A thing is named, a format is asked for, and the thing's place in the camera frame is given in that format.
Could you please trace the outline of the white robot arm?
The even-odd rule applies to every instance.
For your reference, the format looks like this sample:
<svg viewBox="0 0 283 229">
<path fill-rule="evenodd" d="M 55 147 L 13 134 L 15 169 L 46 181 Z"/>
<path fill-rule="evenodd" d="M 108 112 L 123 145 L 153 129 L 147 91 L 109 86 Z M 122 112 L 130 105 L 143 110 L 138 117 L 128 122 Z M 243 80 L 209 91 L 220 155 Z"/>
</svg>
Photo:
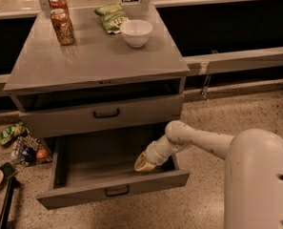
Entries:
<svg viewBox="0 0 283 229">
<path fill-rule="evenodd" d="M 225 160 L 225 229 L 283 229 L 281 136 L 262 129 L 223 135 L 175 120 L 140 154 L 134 170 L 151 171 L 188 145 Z"/>
</svg>

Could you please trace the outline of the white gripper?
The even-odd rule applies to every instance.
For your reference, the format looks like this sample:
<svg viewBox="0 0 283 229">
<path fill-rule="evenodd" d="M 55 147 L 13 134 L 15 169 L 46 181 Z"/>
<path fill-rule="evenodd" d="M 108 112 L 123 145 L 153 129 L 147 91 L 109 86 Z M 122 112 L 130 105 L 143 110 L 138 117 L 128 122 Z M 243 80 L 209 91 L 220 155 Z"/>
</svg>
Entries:
<svg viewBox="0 0 283 229">
<path fill-rule="evenodd" d="M 165 141 L 153 141 L 134 163 L 136 172 L 150 172 L 155 166 L 161 166 L 171 155 L 170 145 Z"/>
</svg>

